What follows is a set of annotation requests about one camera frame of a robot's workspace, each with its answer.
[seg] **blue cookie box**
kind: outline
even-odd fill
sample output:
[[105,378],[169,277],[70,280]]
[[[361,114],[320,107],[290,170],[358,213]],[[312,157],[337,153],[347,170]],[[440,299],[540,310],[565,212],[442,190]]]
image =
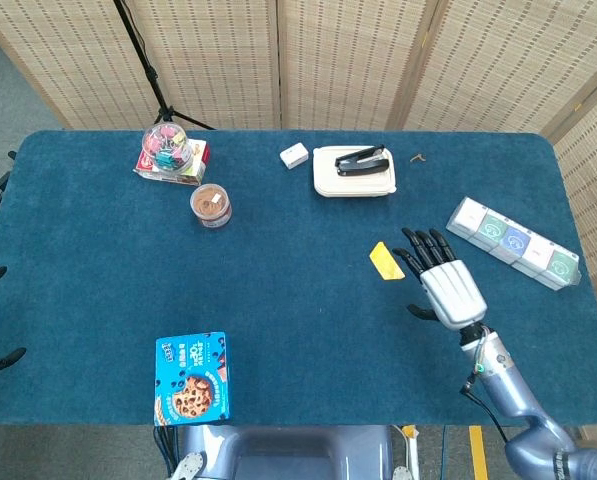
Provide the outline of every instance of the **blue cookie box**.
[[[227,358],[224,332],[156,340],[154,425],[189,425],[229,418]],[[191,376],[207,380],[212,394],[208,410],[194,418],[180,415],[172,404],[173,395],[185,388],[185,381]]]

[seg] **gray carpet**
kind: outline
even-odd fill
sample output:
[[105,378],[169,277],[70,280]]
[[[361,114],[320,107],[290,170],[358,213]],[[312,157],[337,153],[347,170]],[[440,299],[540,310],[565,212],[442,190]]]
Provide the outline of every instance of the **gray carpet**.
[[[0,175],[12,166],[7,152],[17,150],[28,134],[59,128],[54,115],[0,49]],[[457,388],[460,381],[456,379]],[[463,400],[457,396],[456,401]],[[464,408],[476,407],[465,403]],[[419,430],[421,478],[438,479],[443,429]],[[489,478],[517,478],[507,466],[495,429],[486,428],[484,436]],[[445,445],[444,478],[473,479],[467,428],[448,428]],[[399,461],[401,449],[397,443]],[[149,426],[0,426],[0,479],[5,478],[153,480],[165,478],[165,469]]]

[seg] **blue table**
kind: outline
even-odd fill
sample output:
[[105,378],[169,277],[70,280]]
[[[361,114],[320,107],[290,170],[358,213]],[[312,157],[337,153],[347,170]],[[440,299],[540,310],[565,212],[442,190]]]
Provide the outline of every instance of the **blue table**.
[[[468,424],[458,336],[413,318],[418,282],[380,279],[368,254],[400,228],[443,229],[465,195],[582,253],[551,146],[528,134],[193,132],[233,218],[192,218],[192,189],[132,173],[141,132],[39,132],[0,210],[0,423],[148,424],[154,341],[224,330],[233,424]],[[302,141],[384,143],[398,191],[327,199]],[[422,152],[426,163],[409,163]],[[447,234],[489,304],[488,323],[560,422],[597,422],[597,305],[585,269],[553,292]]]

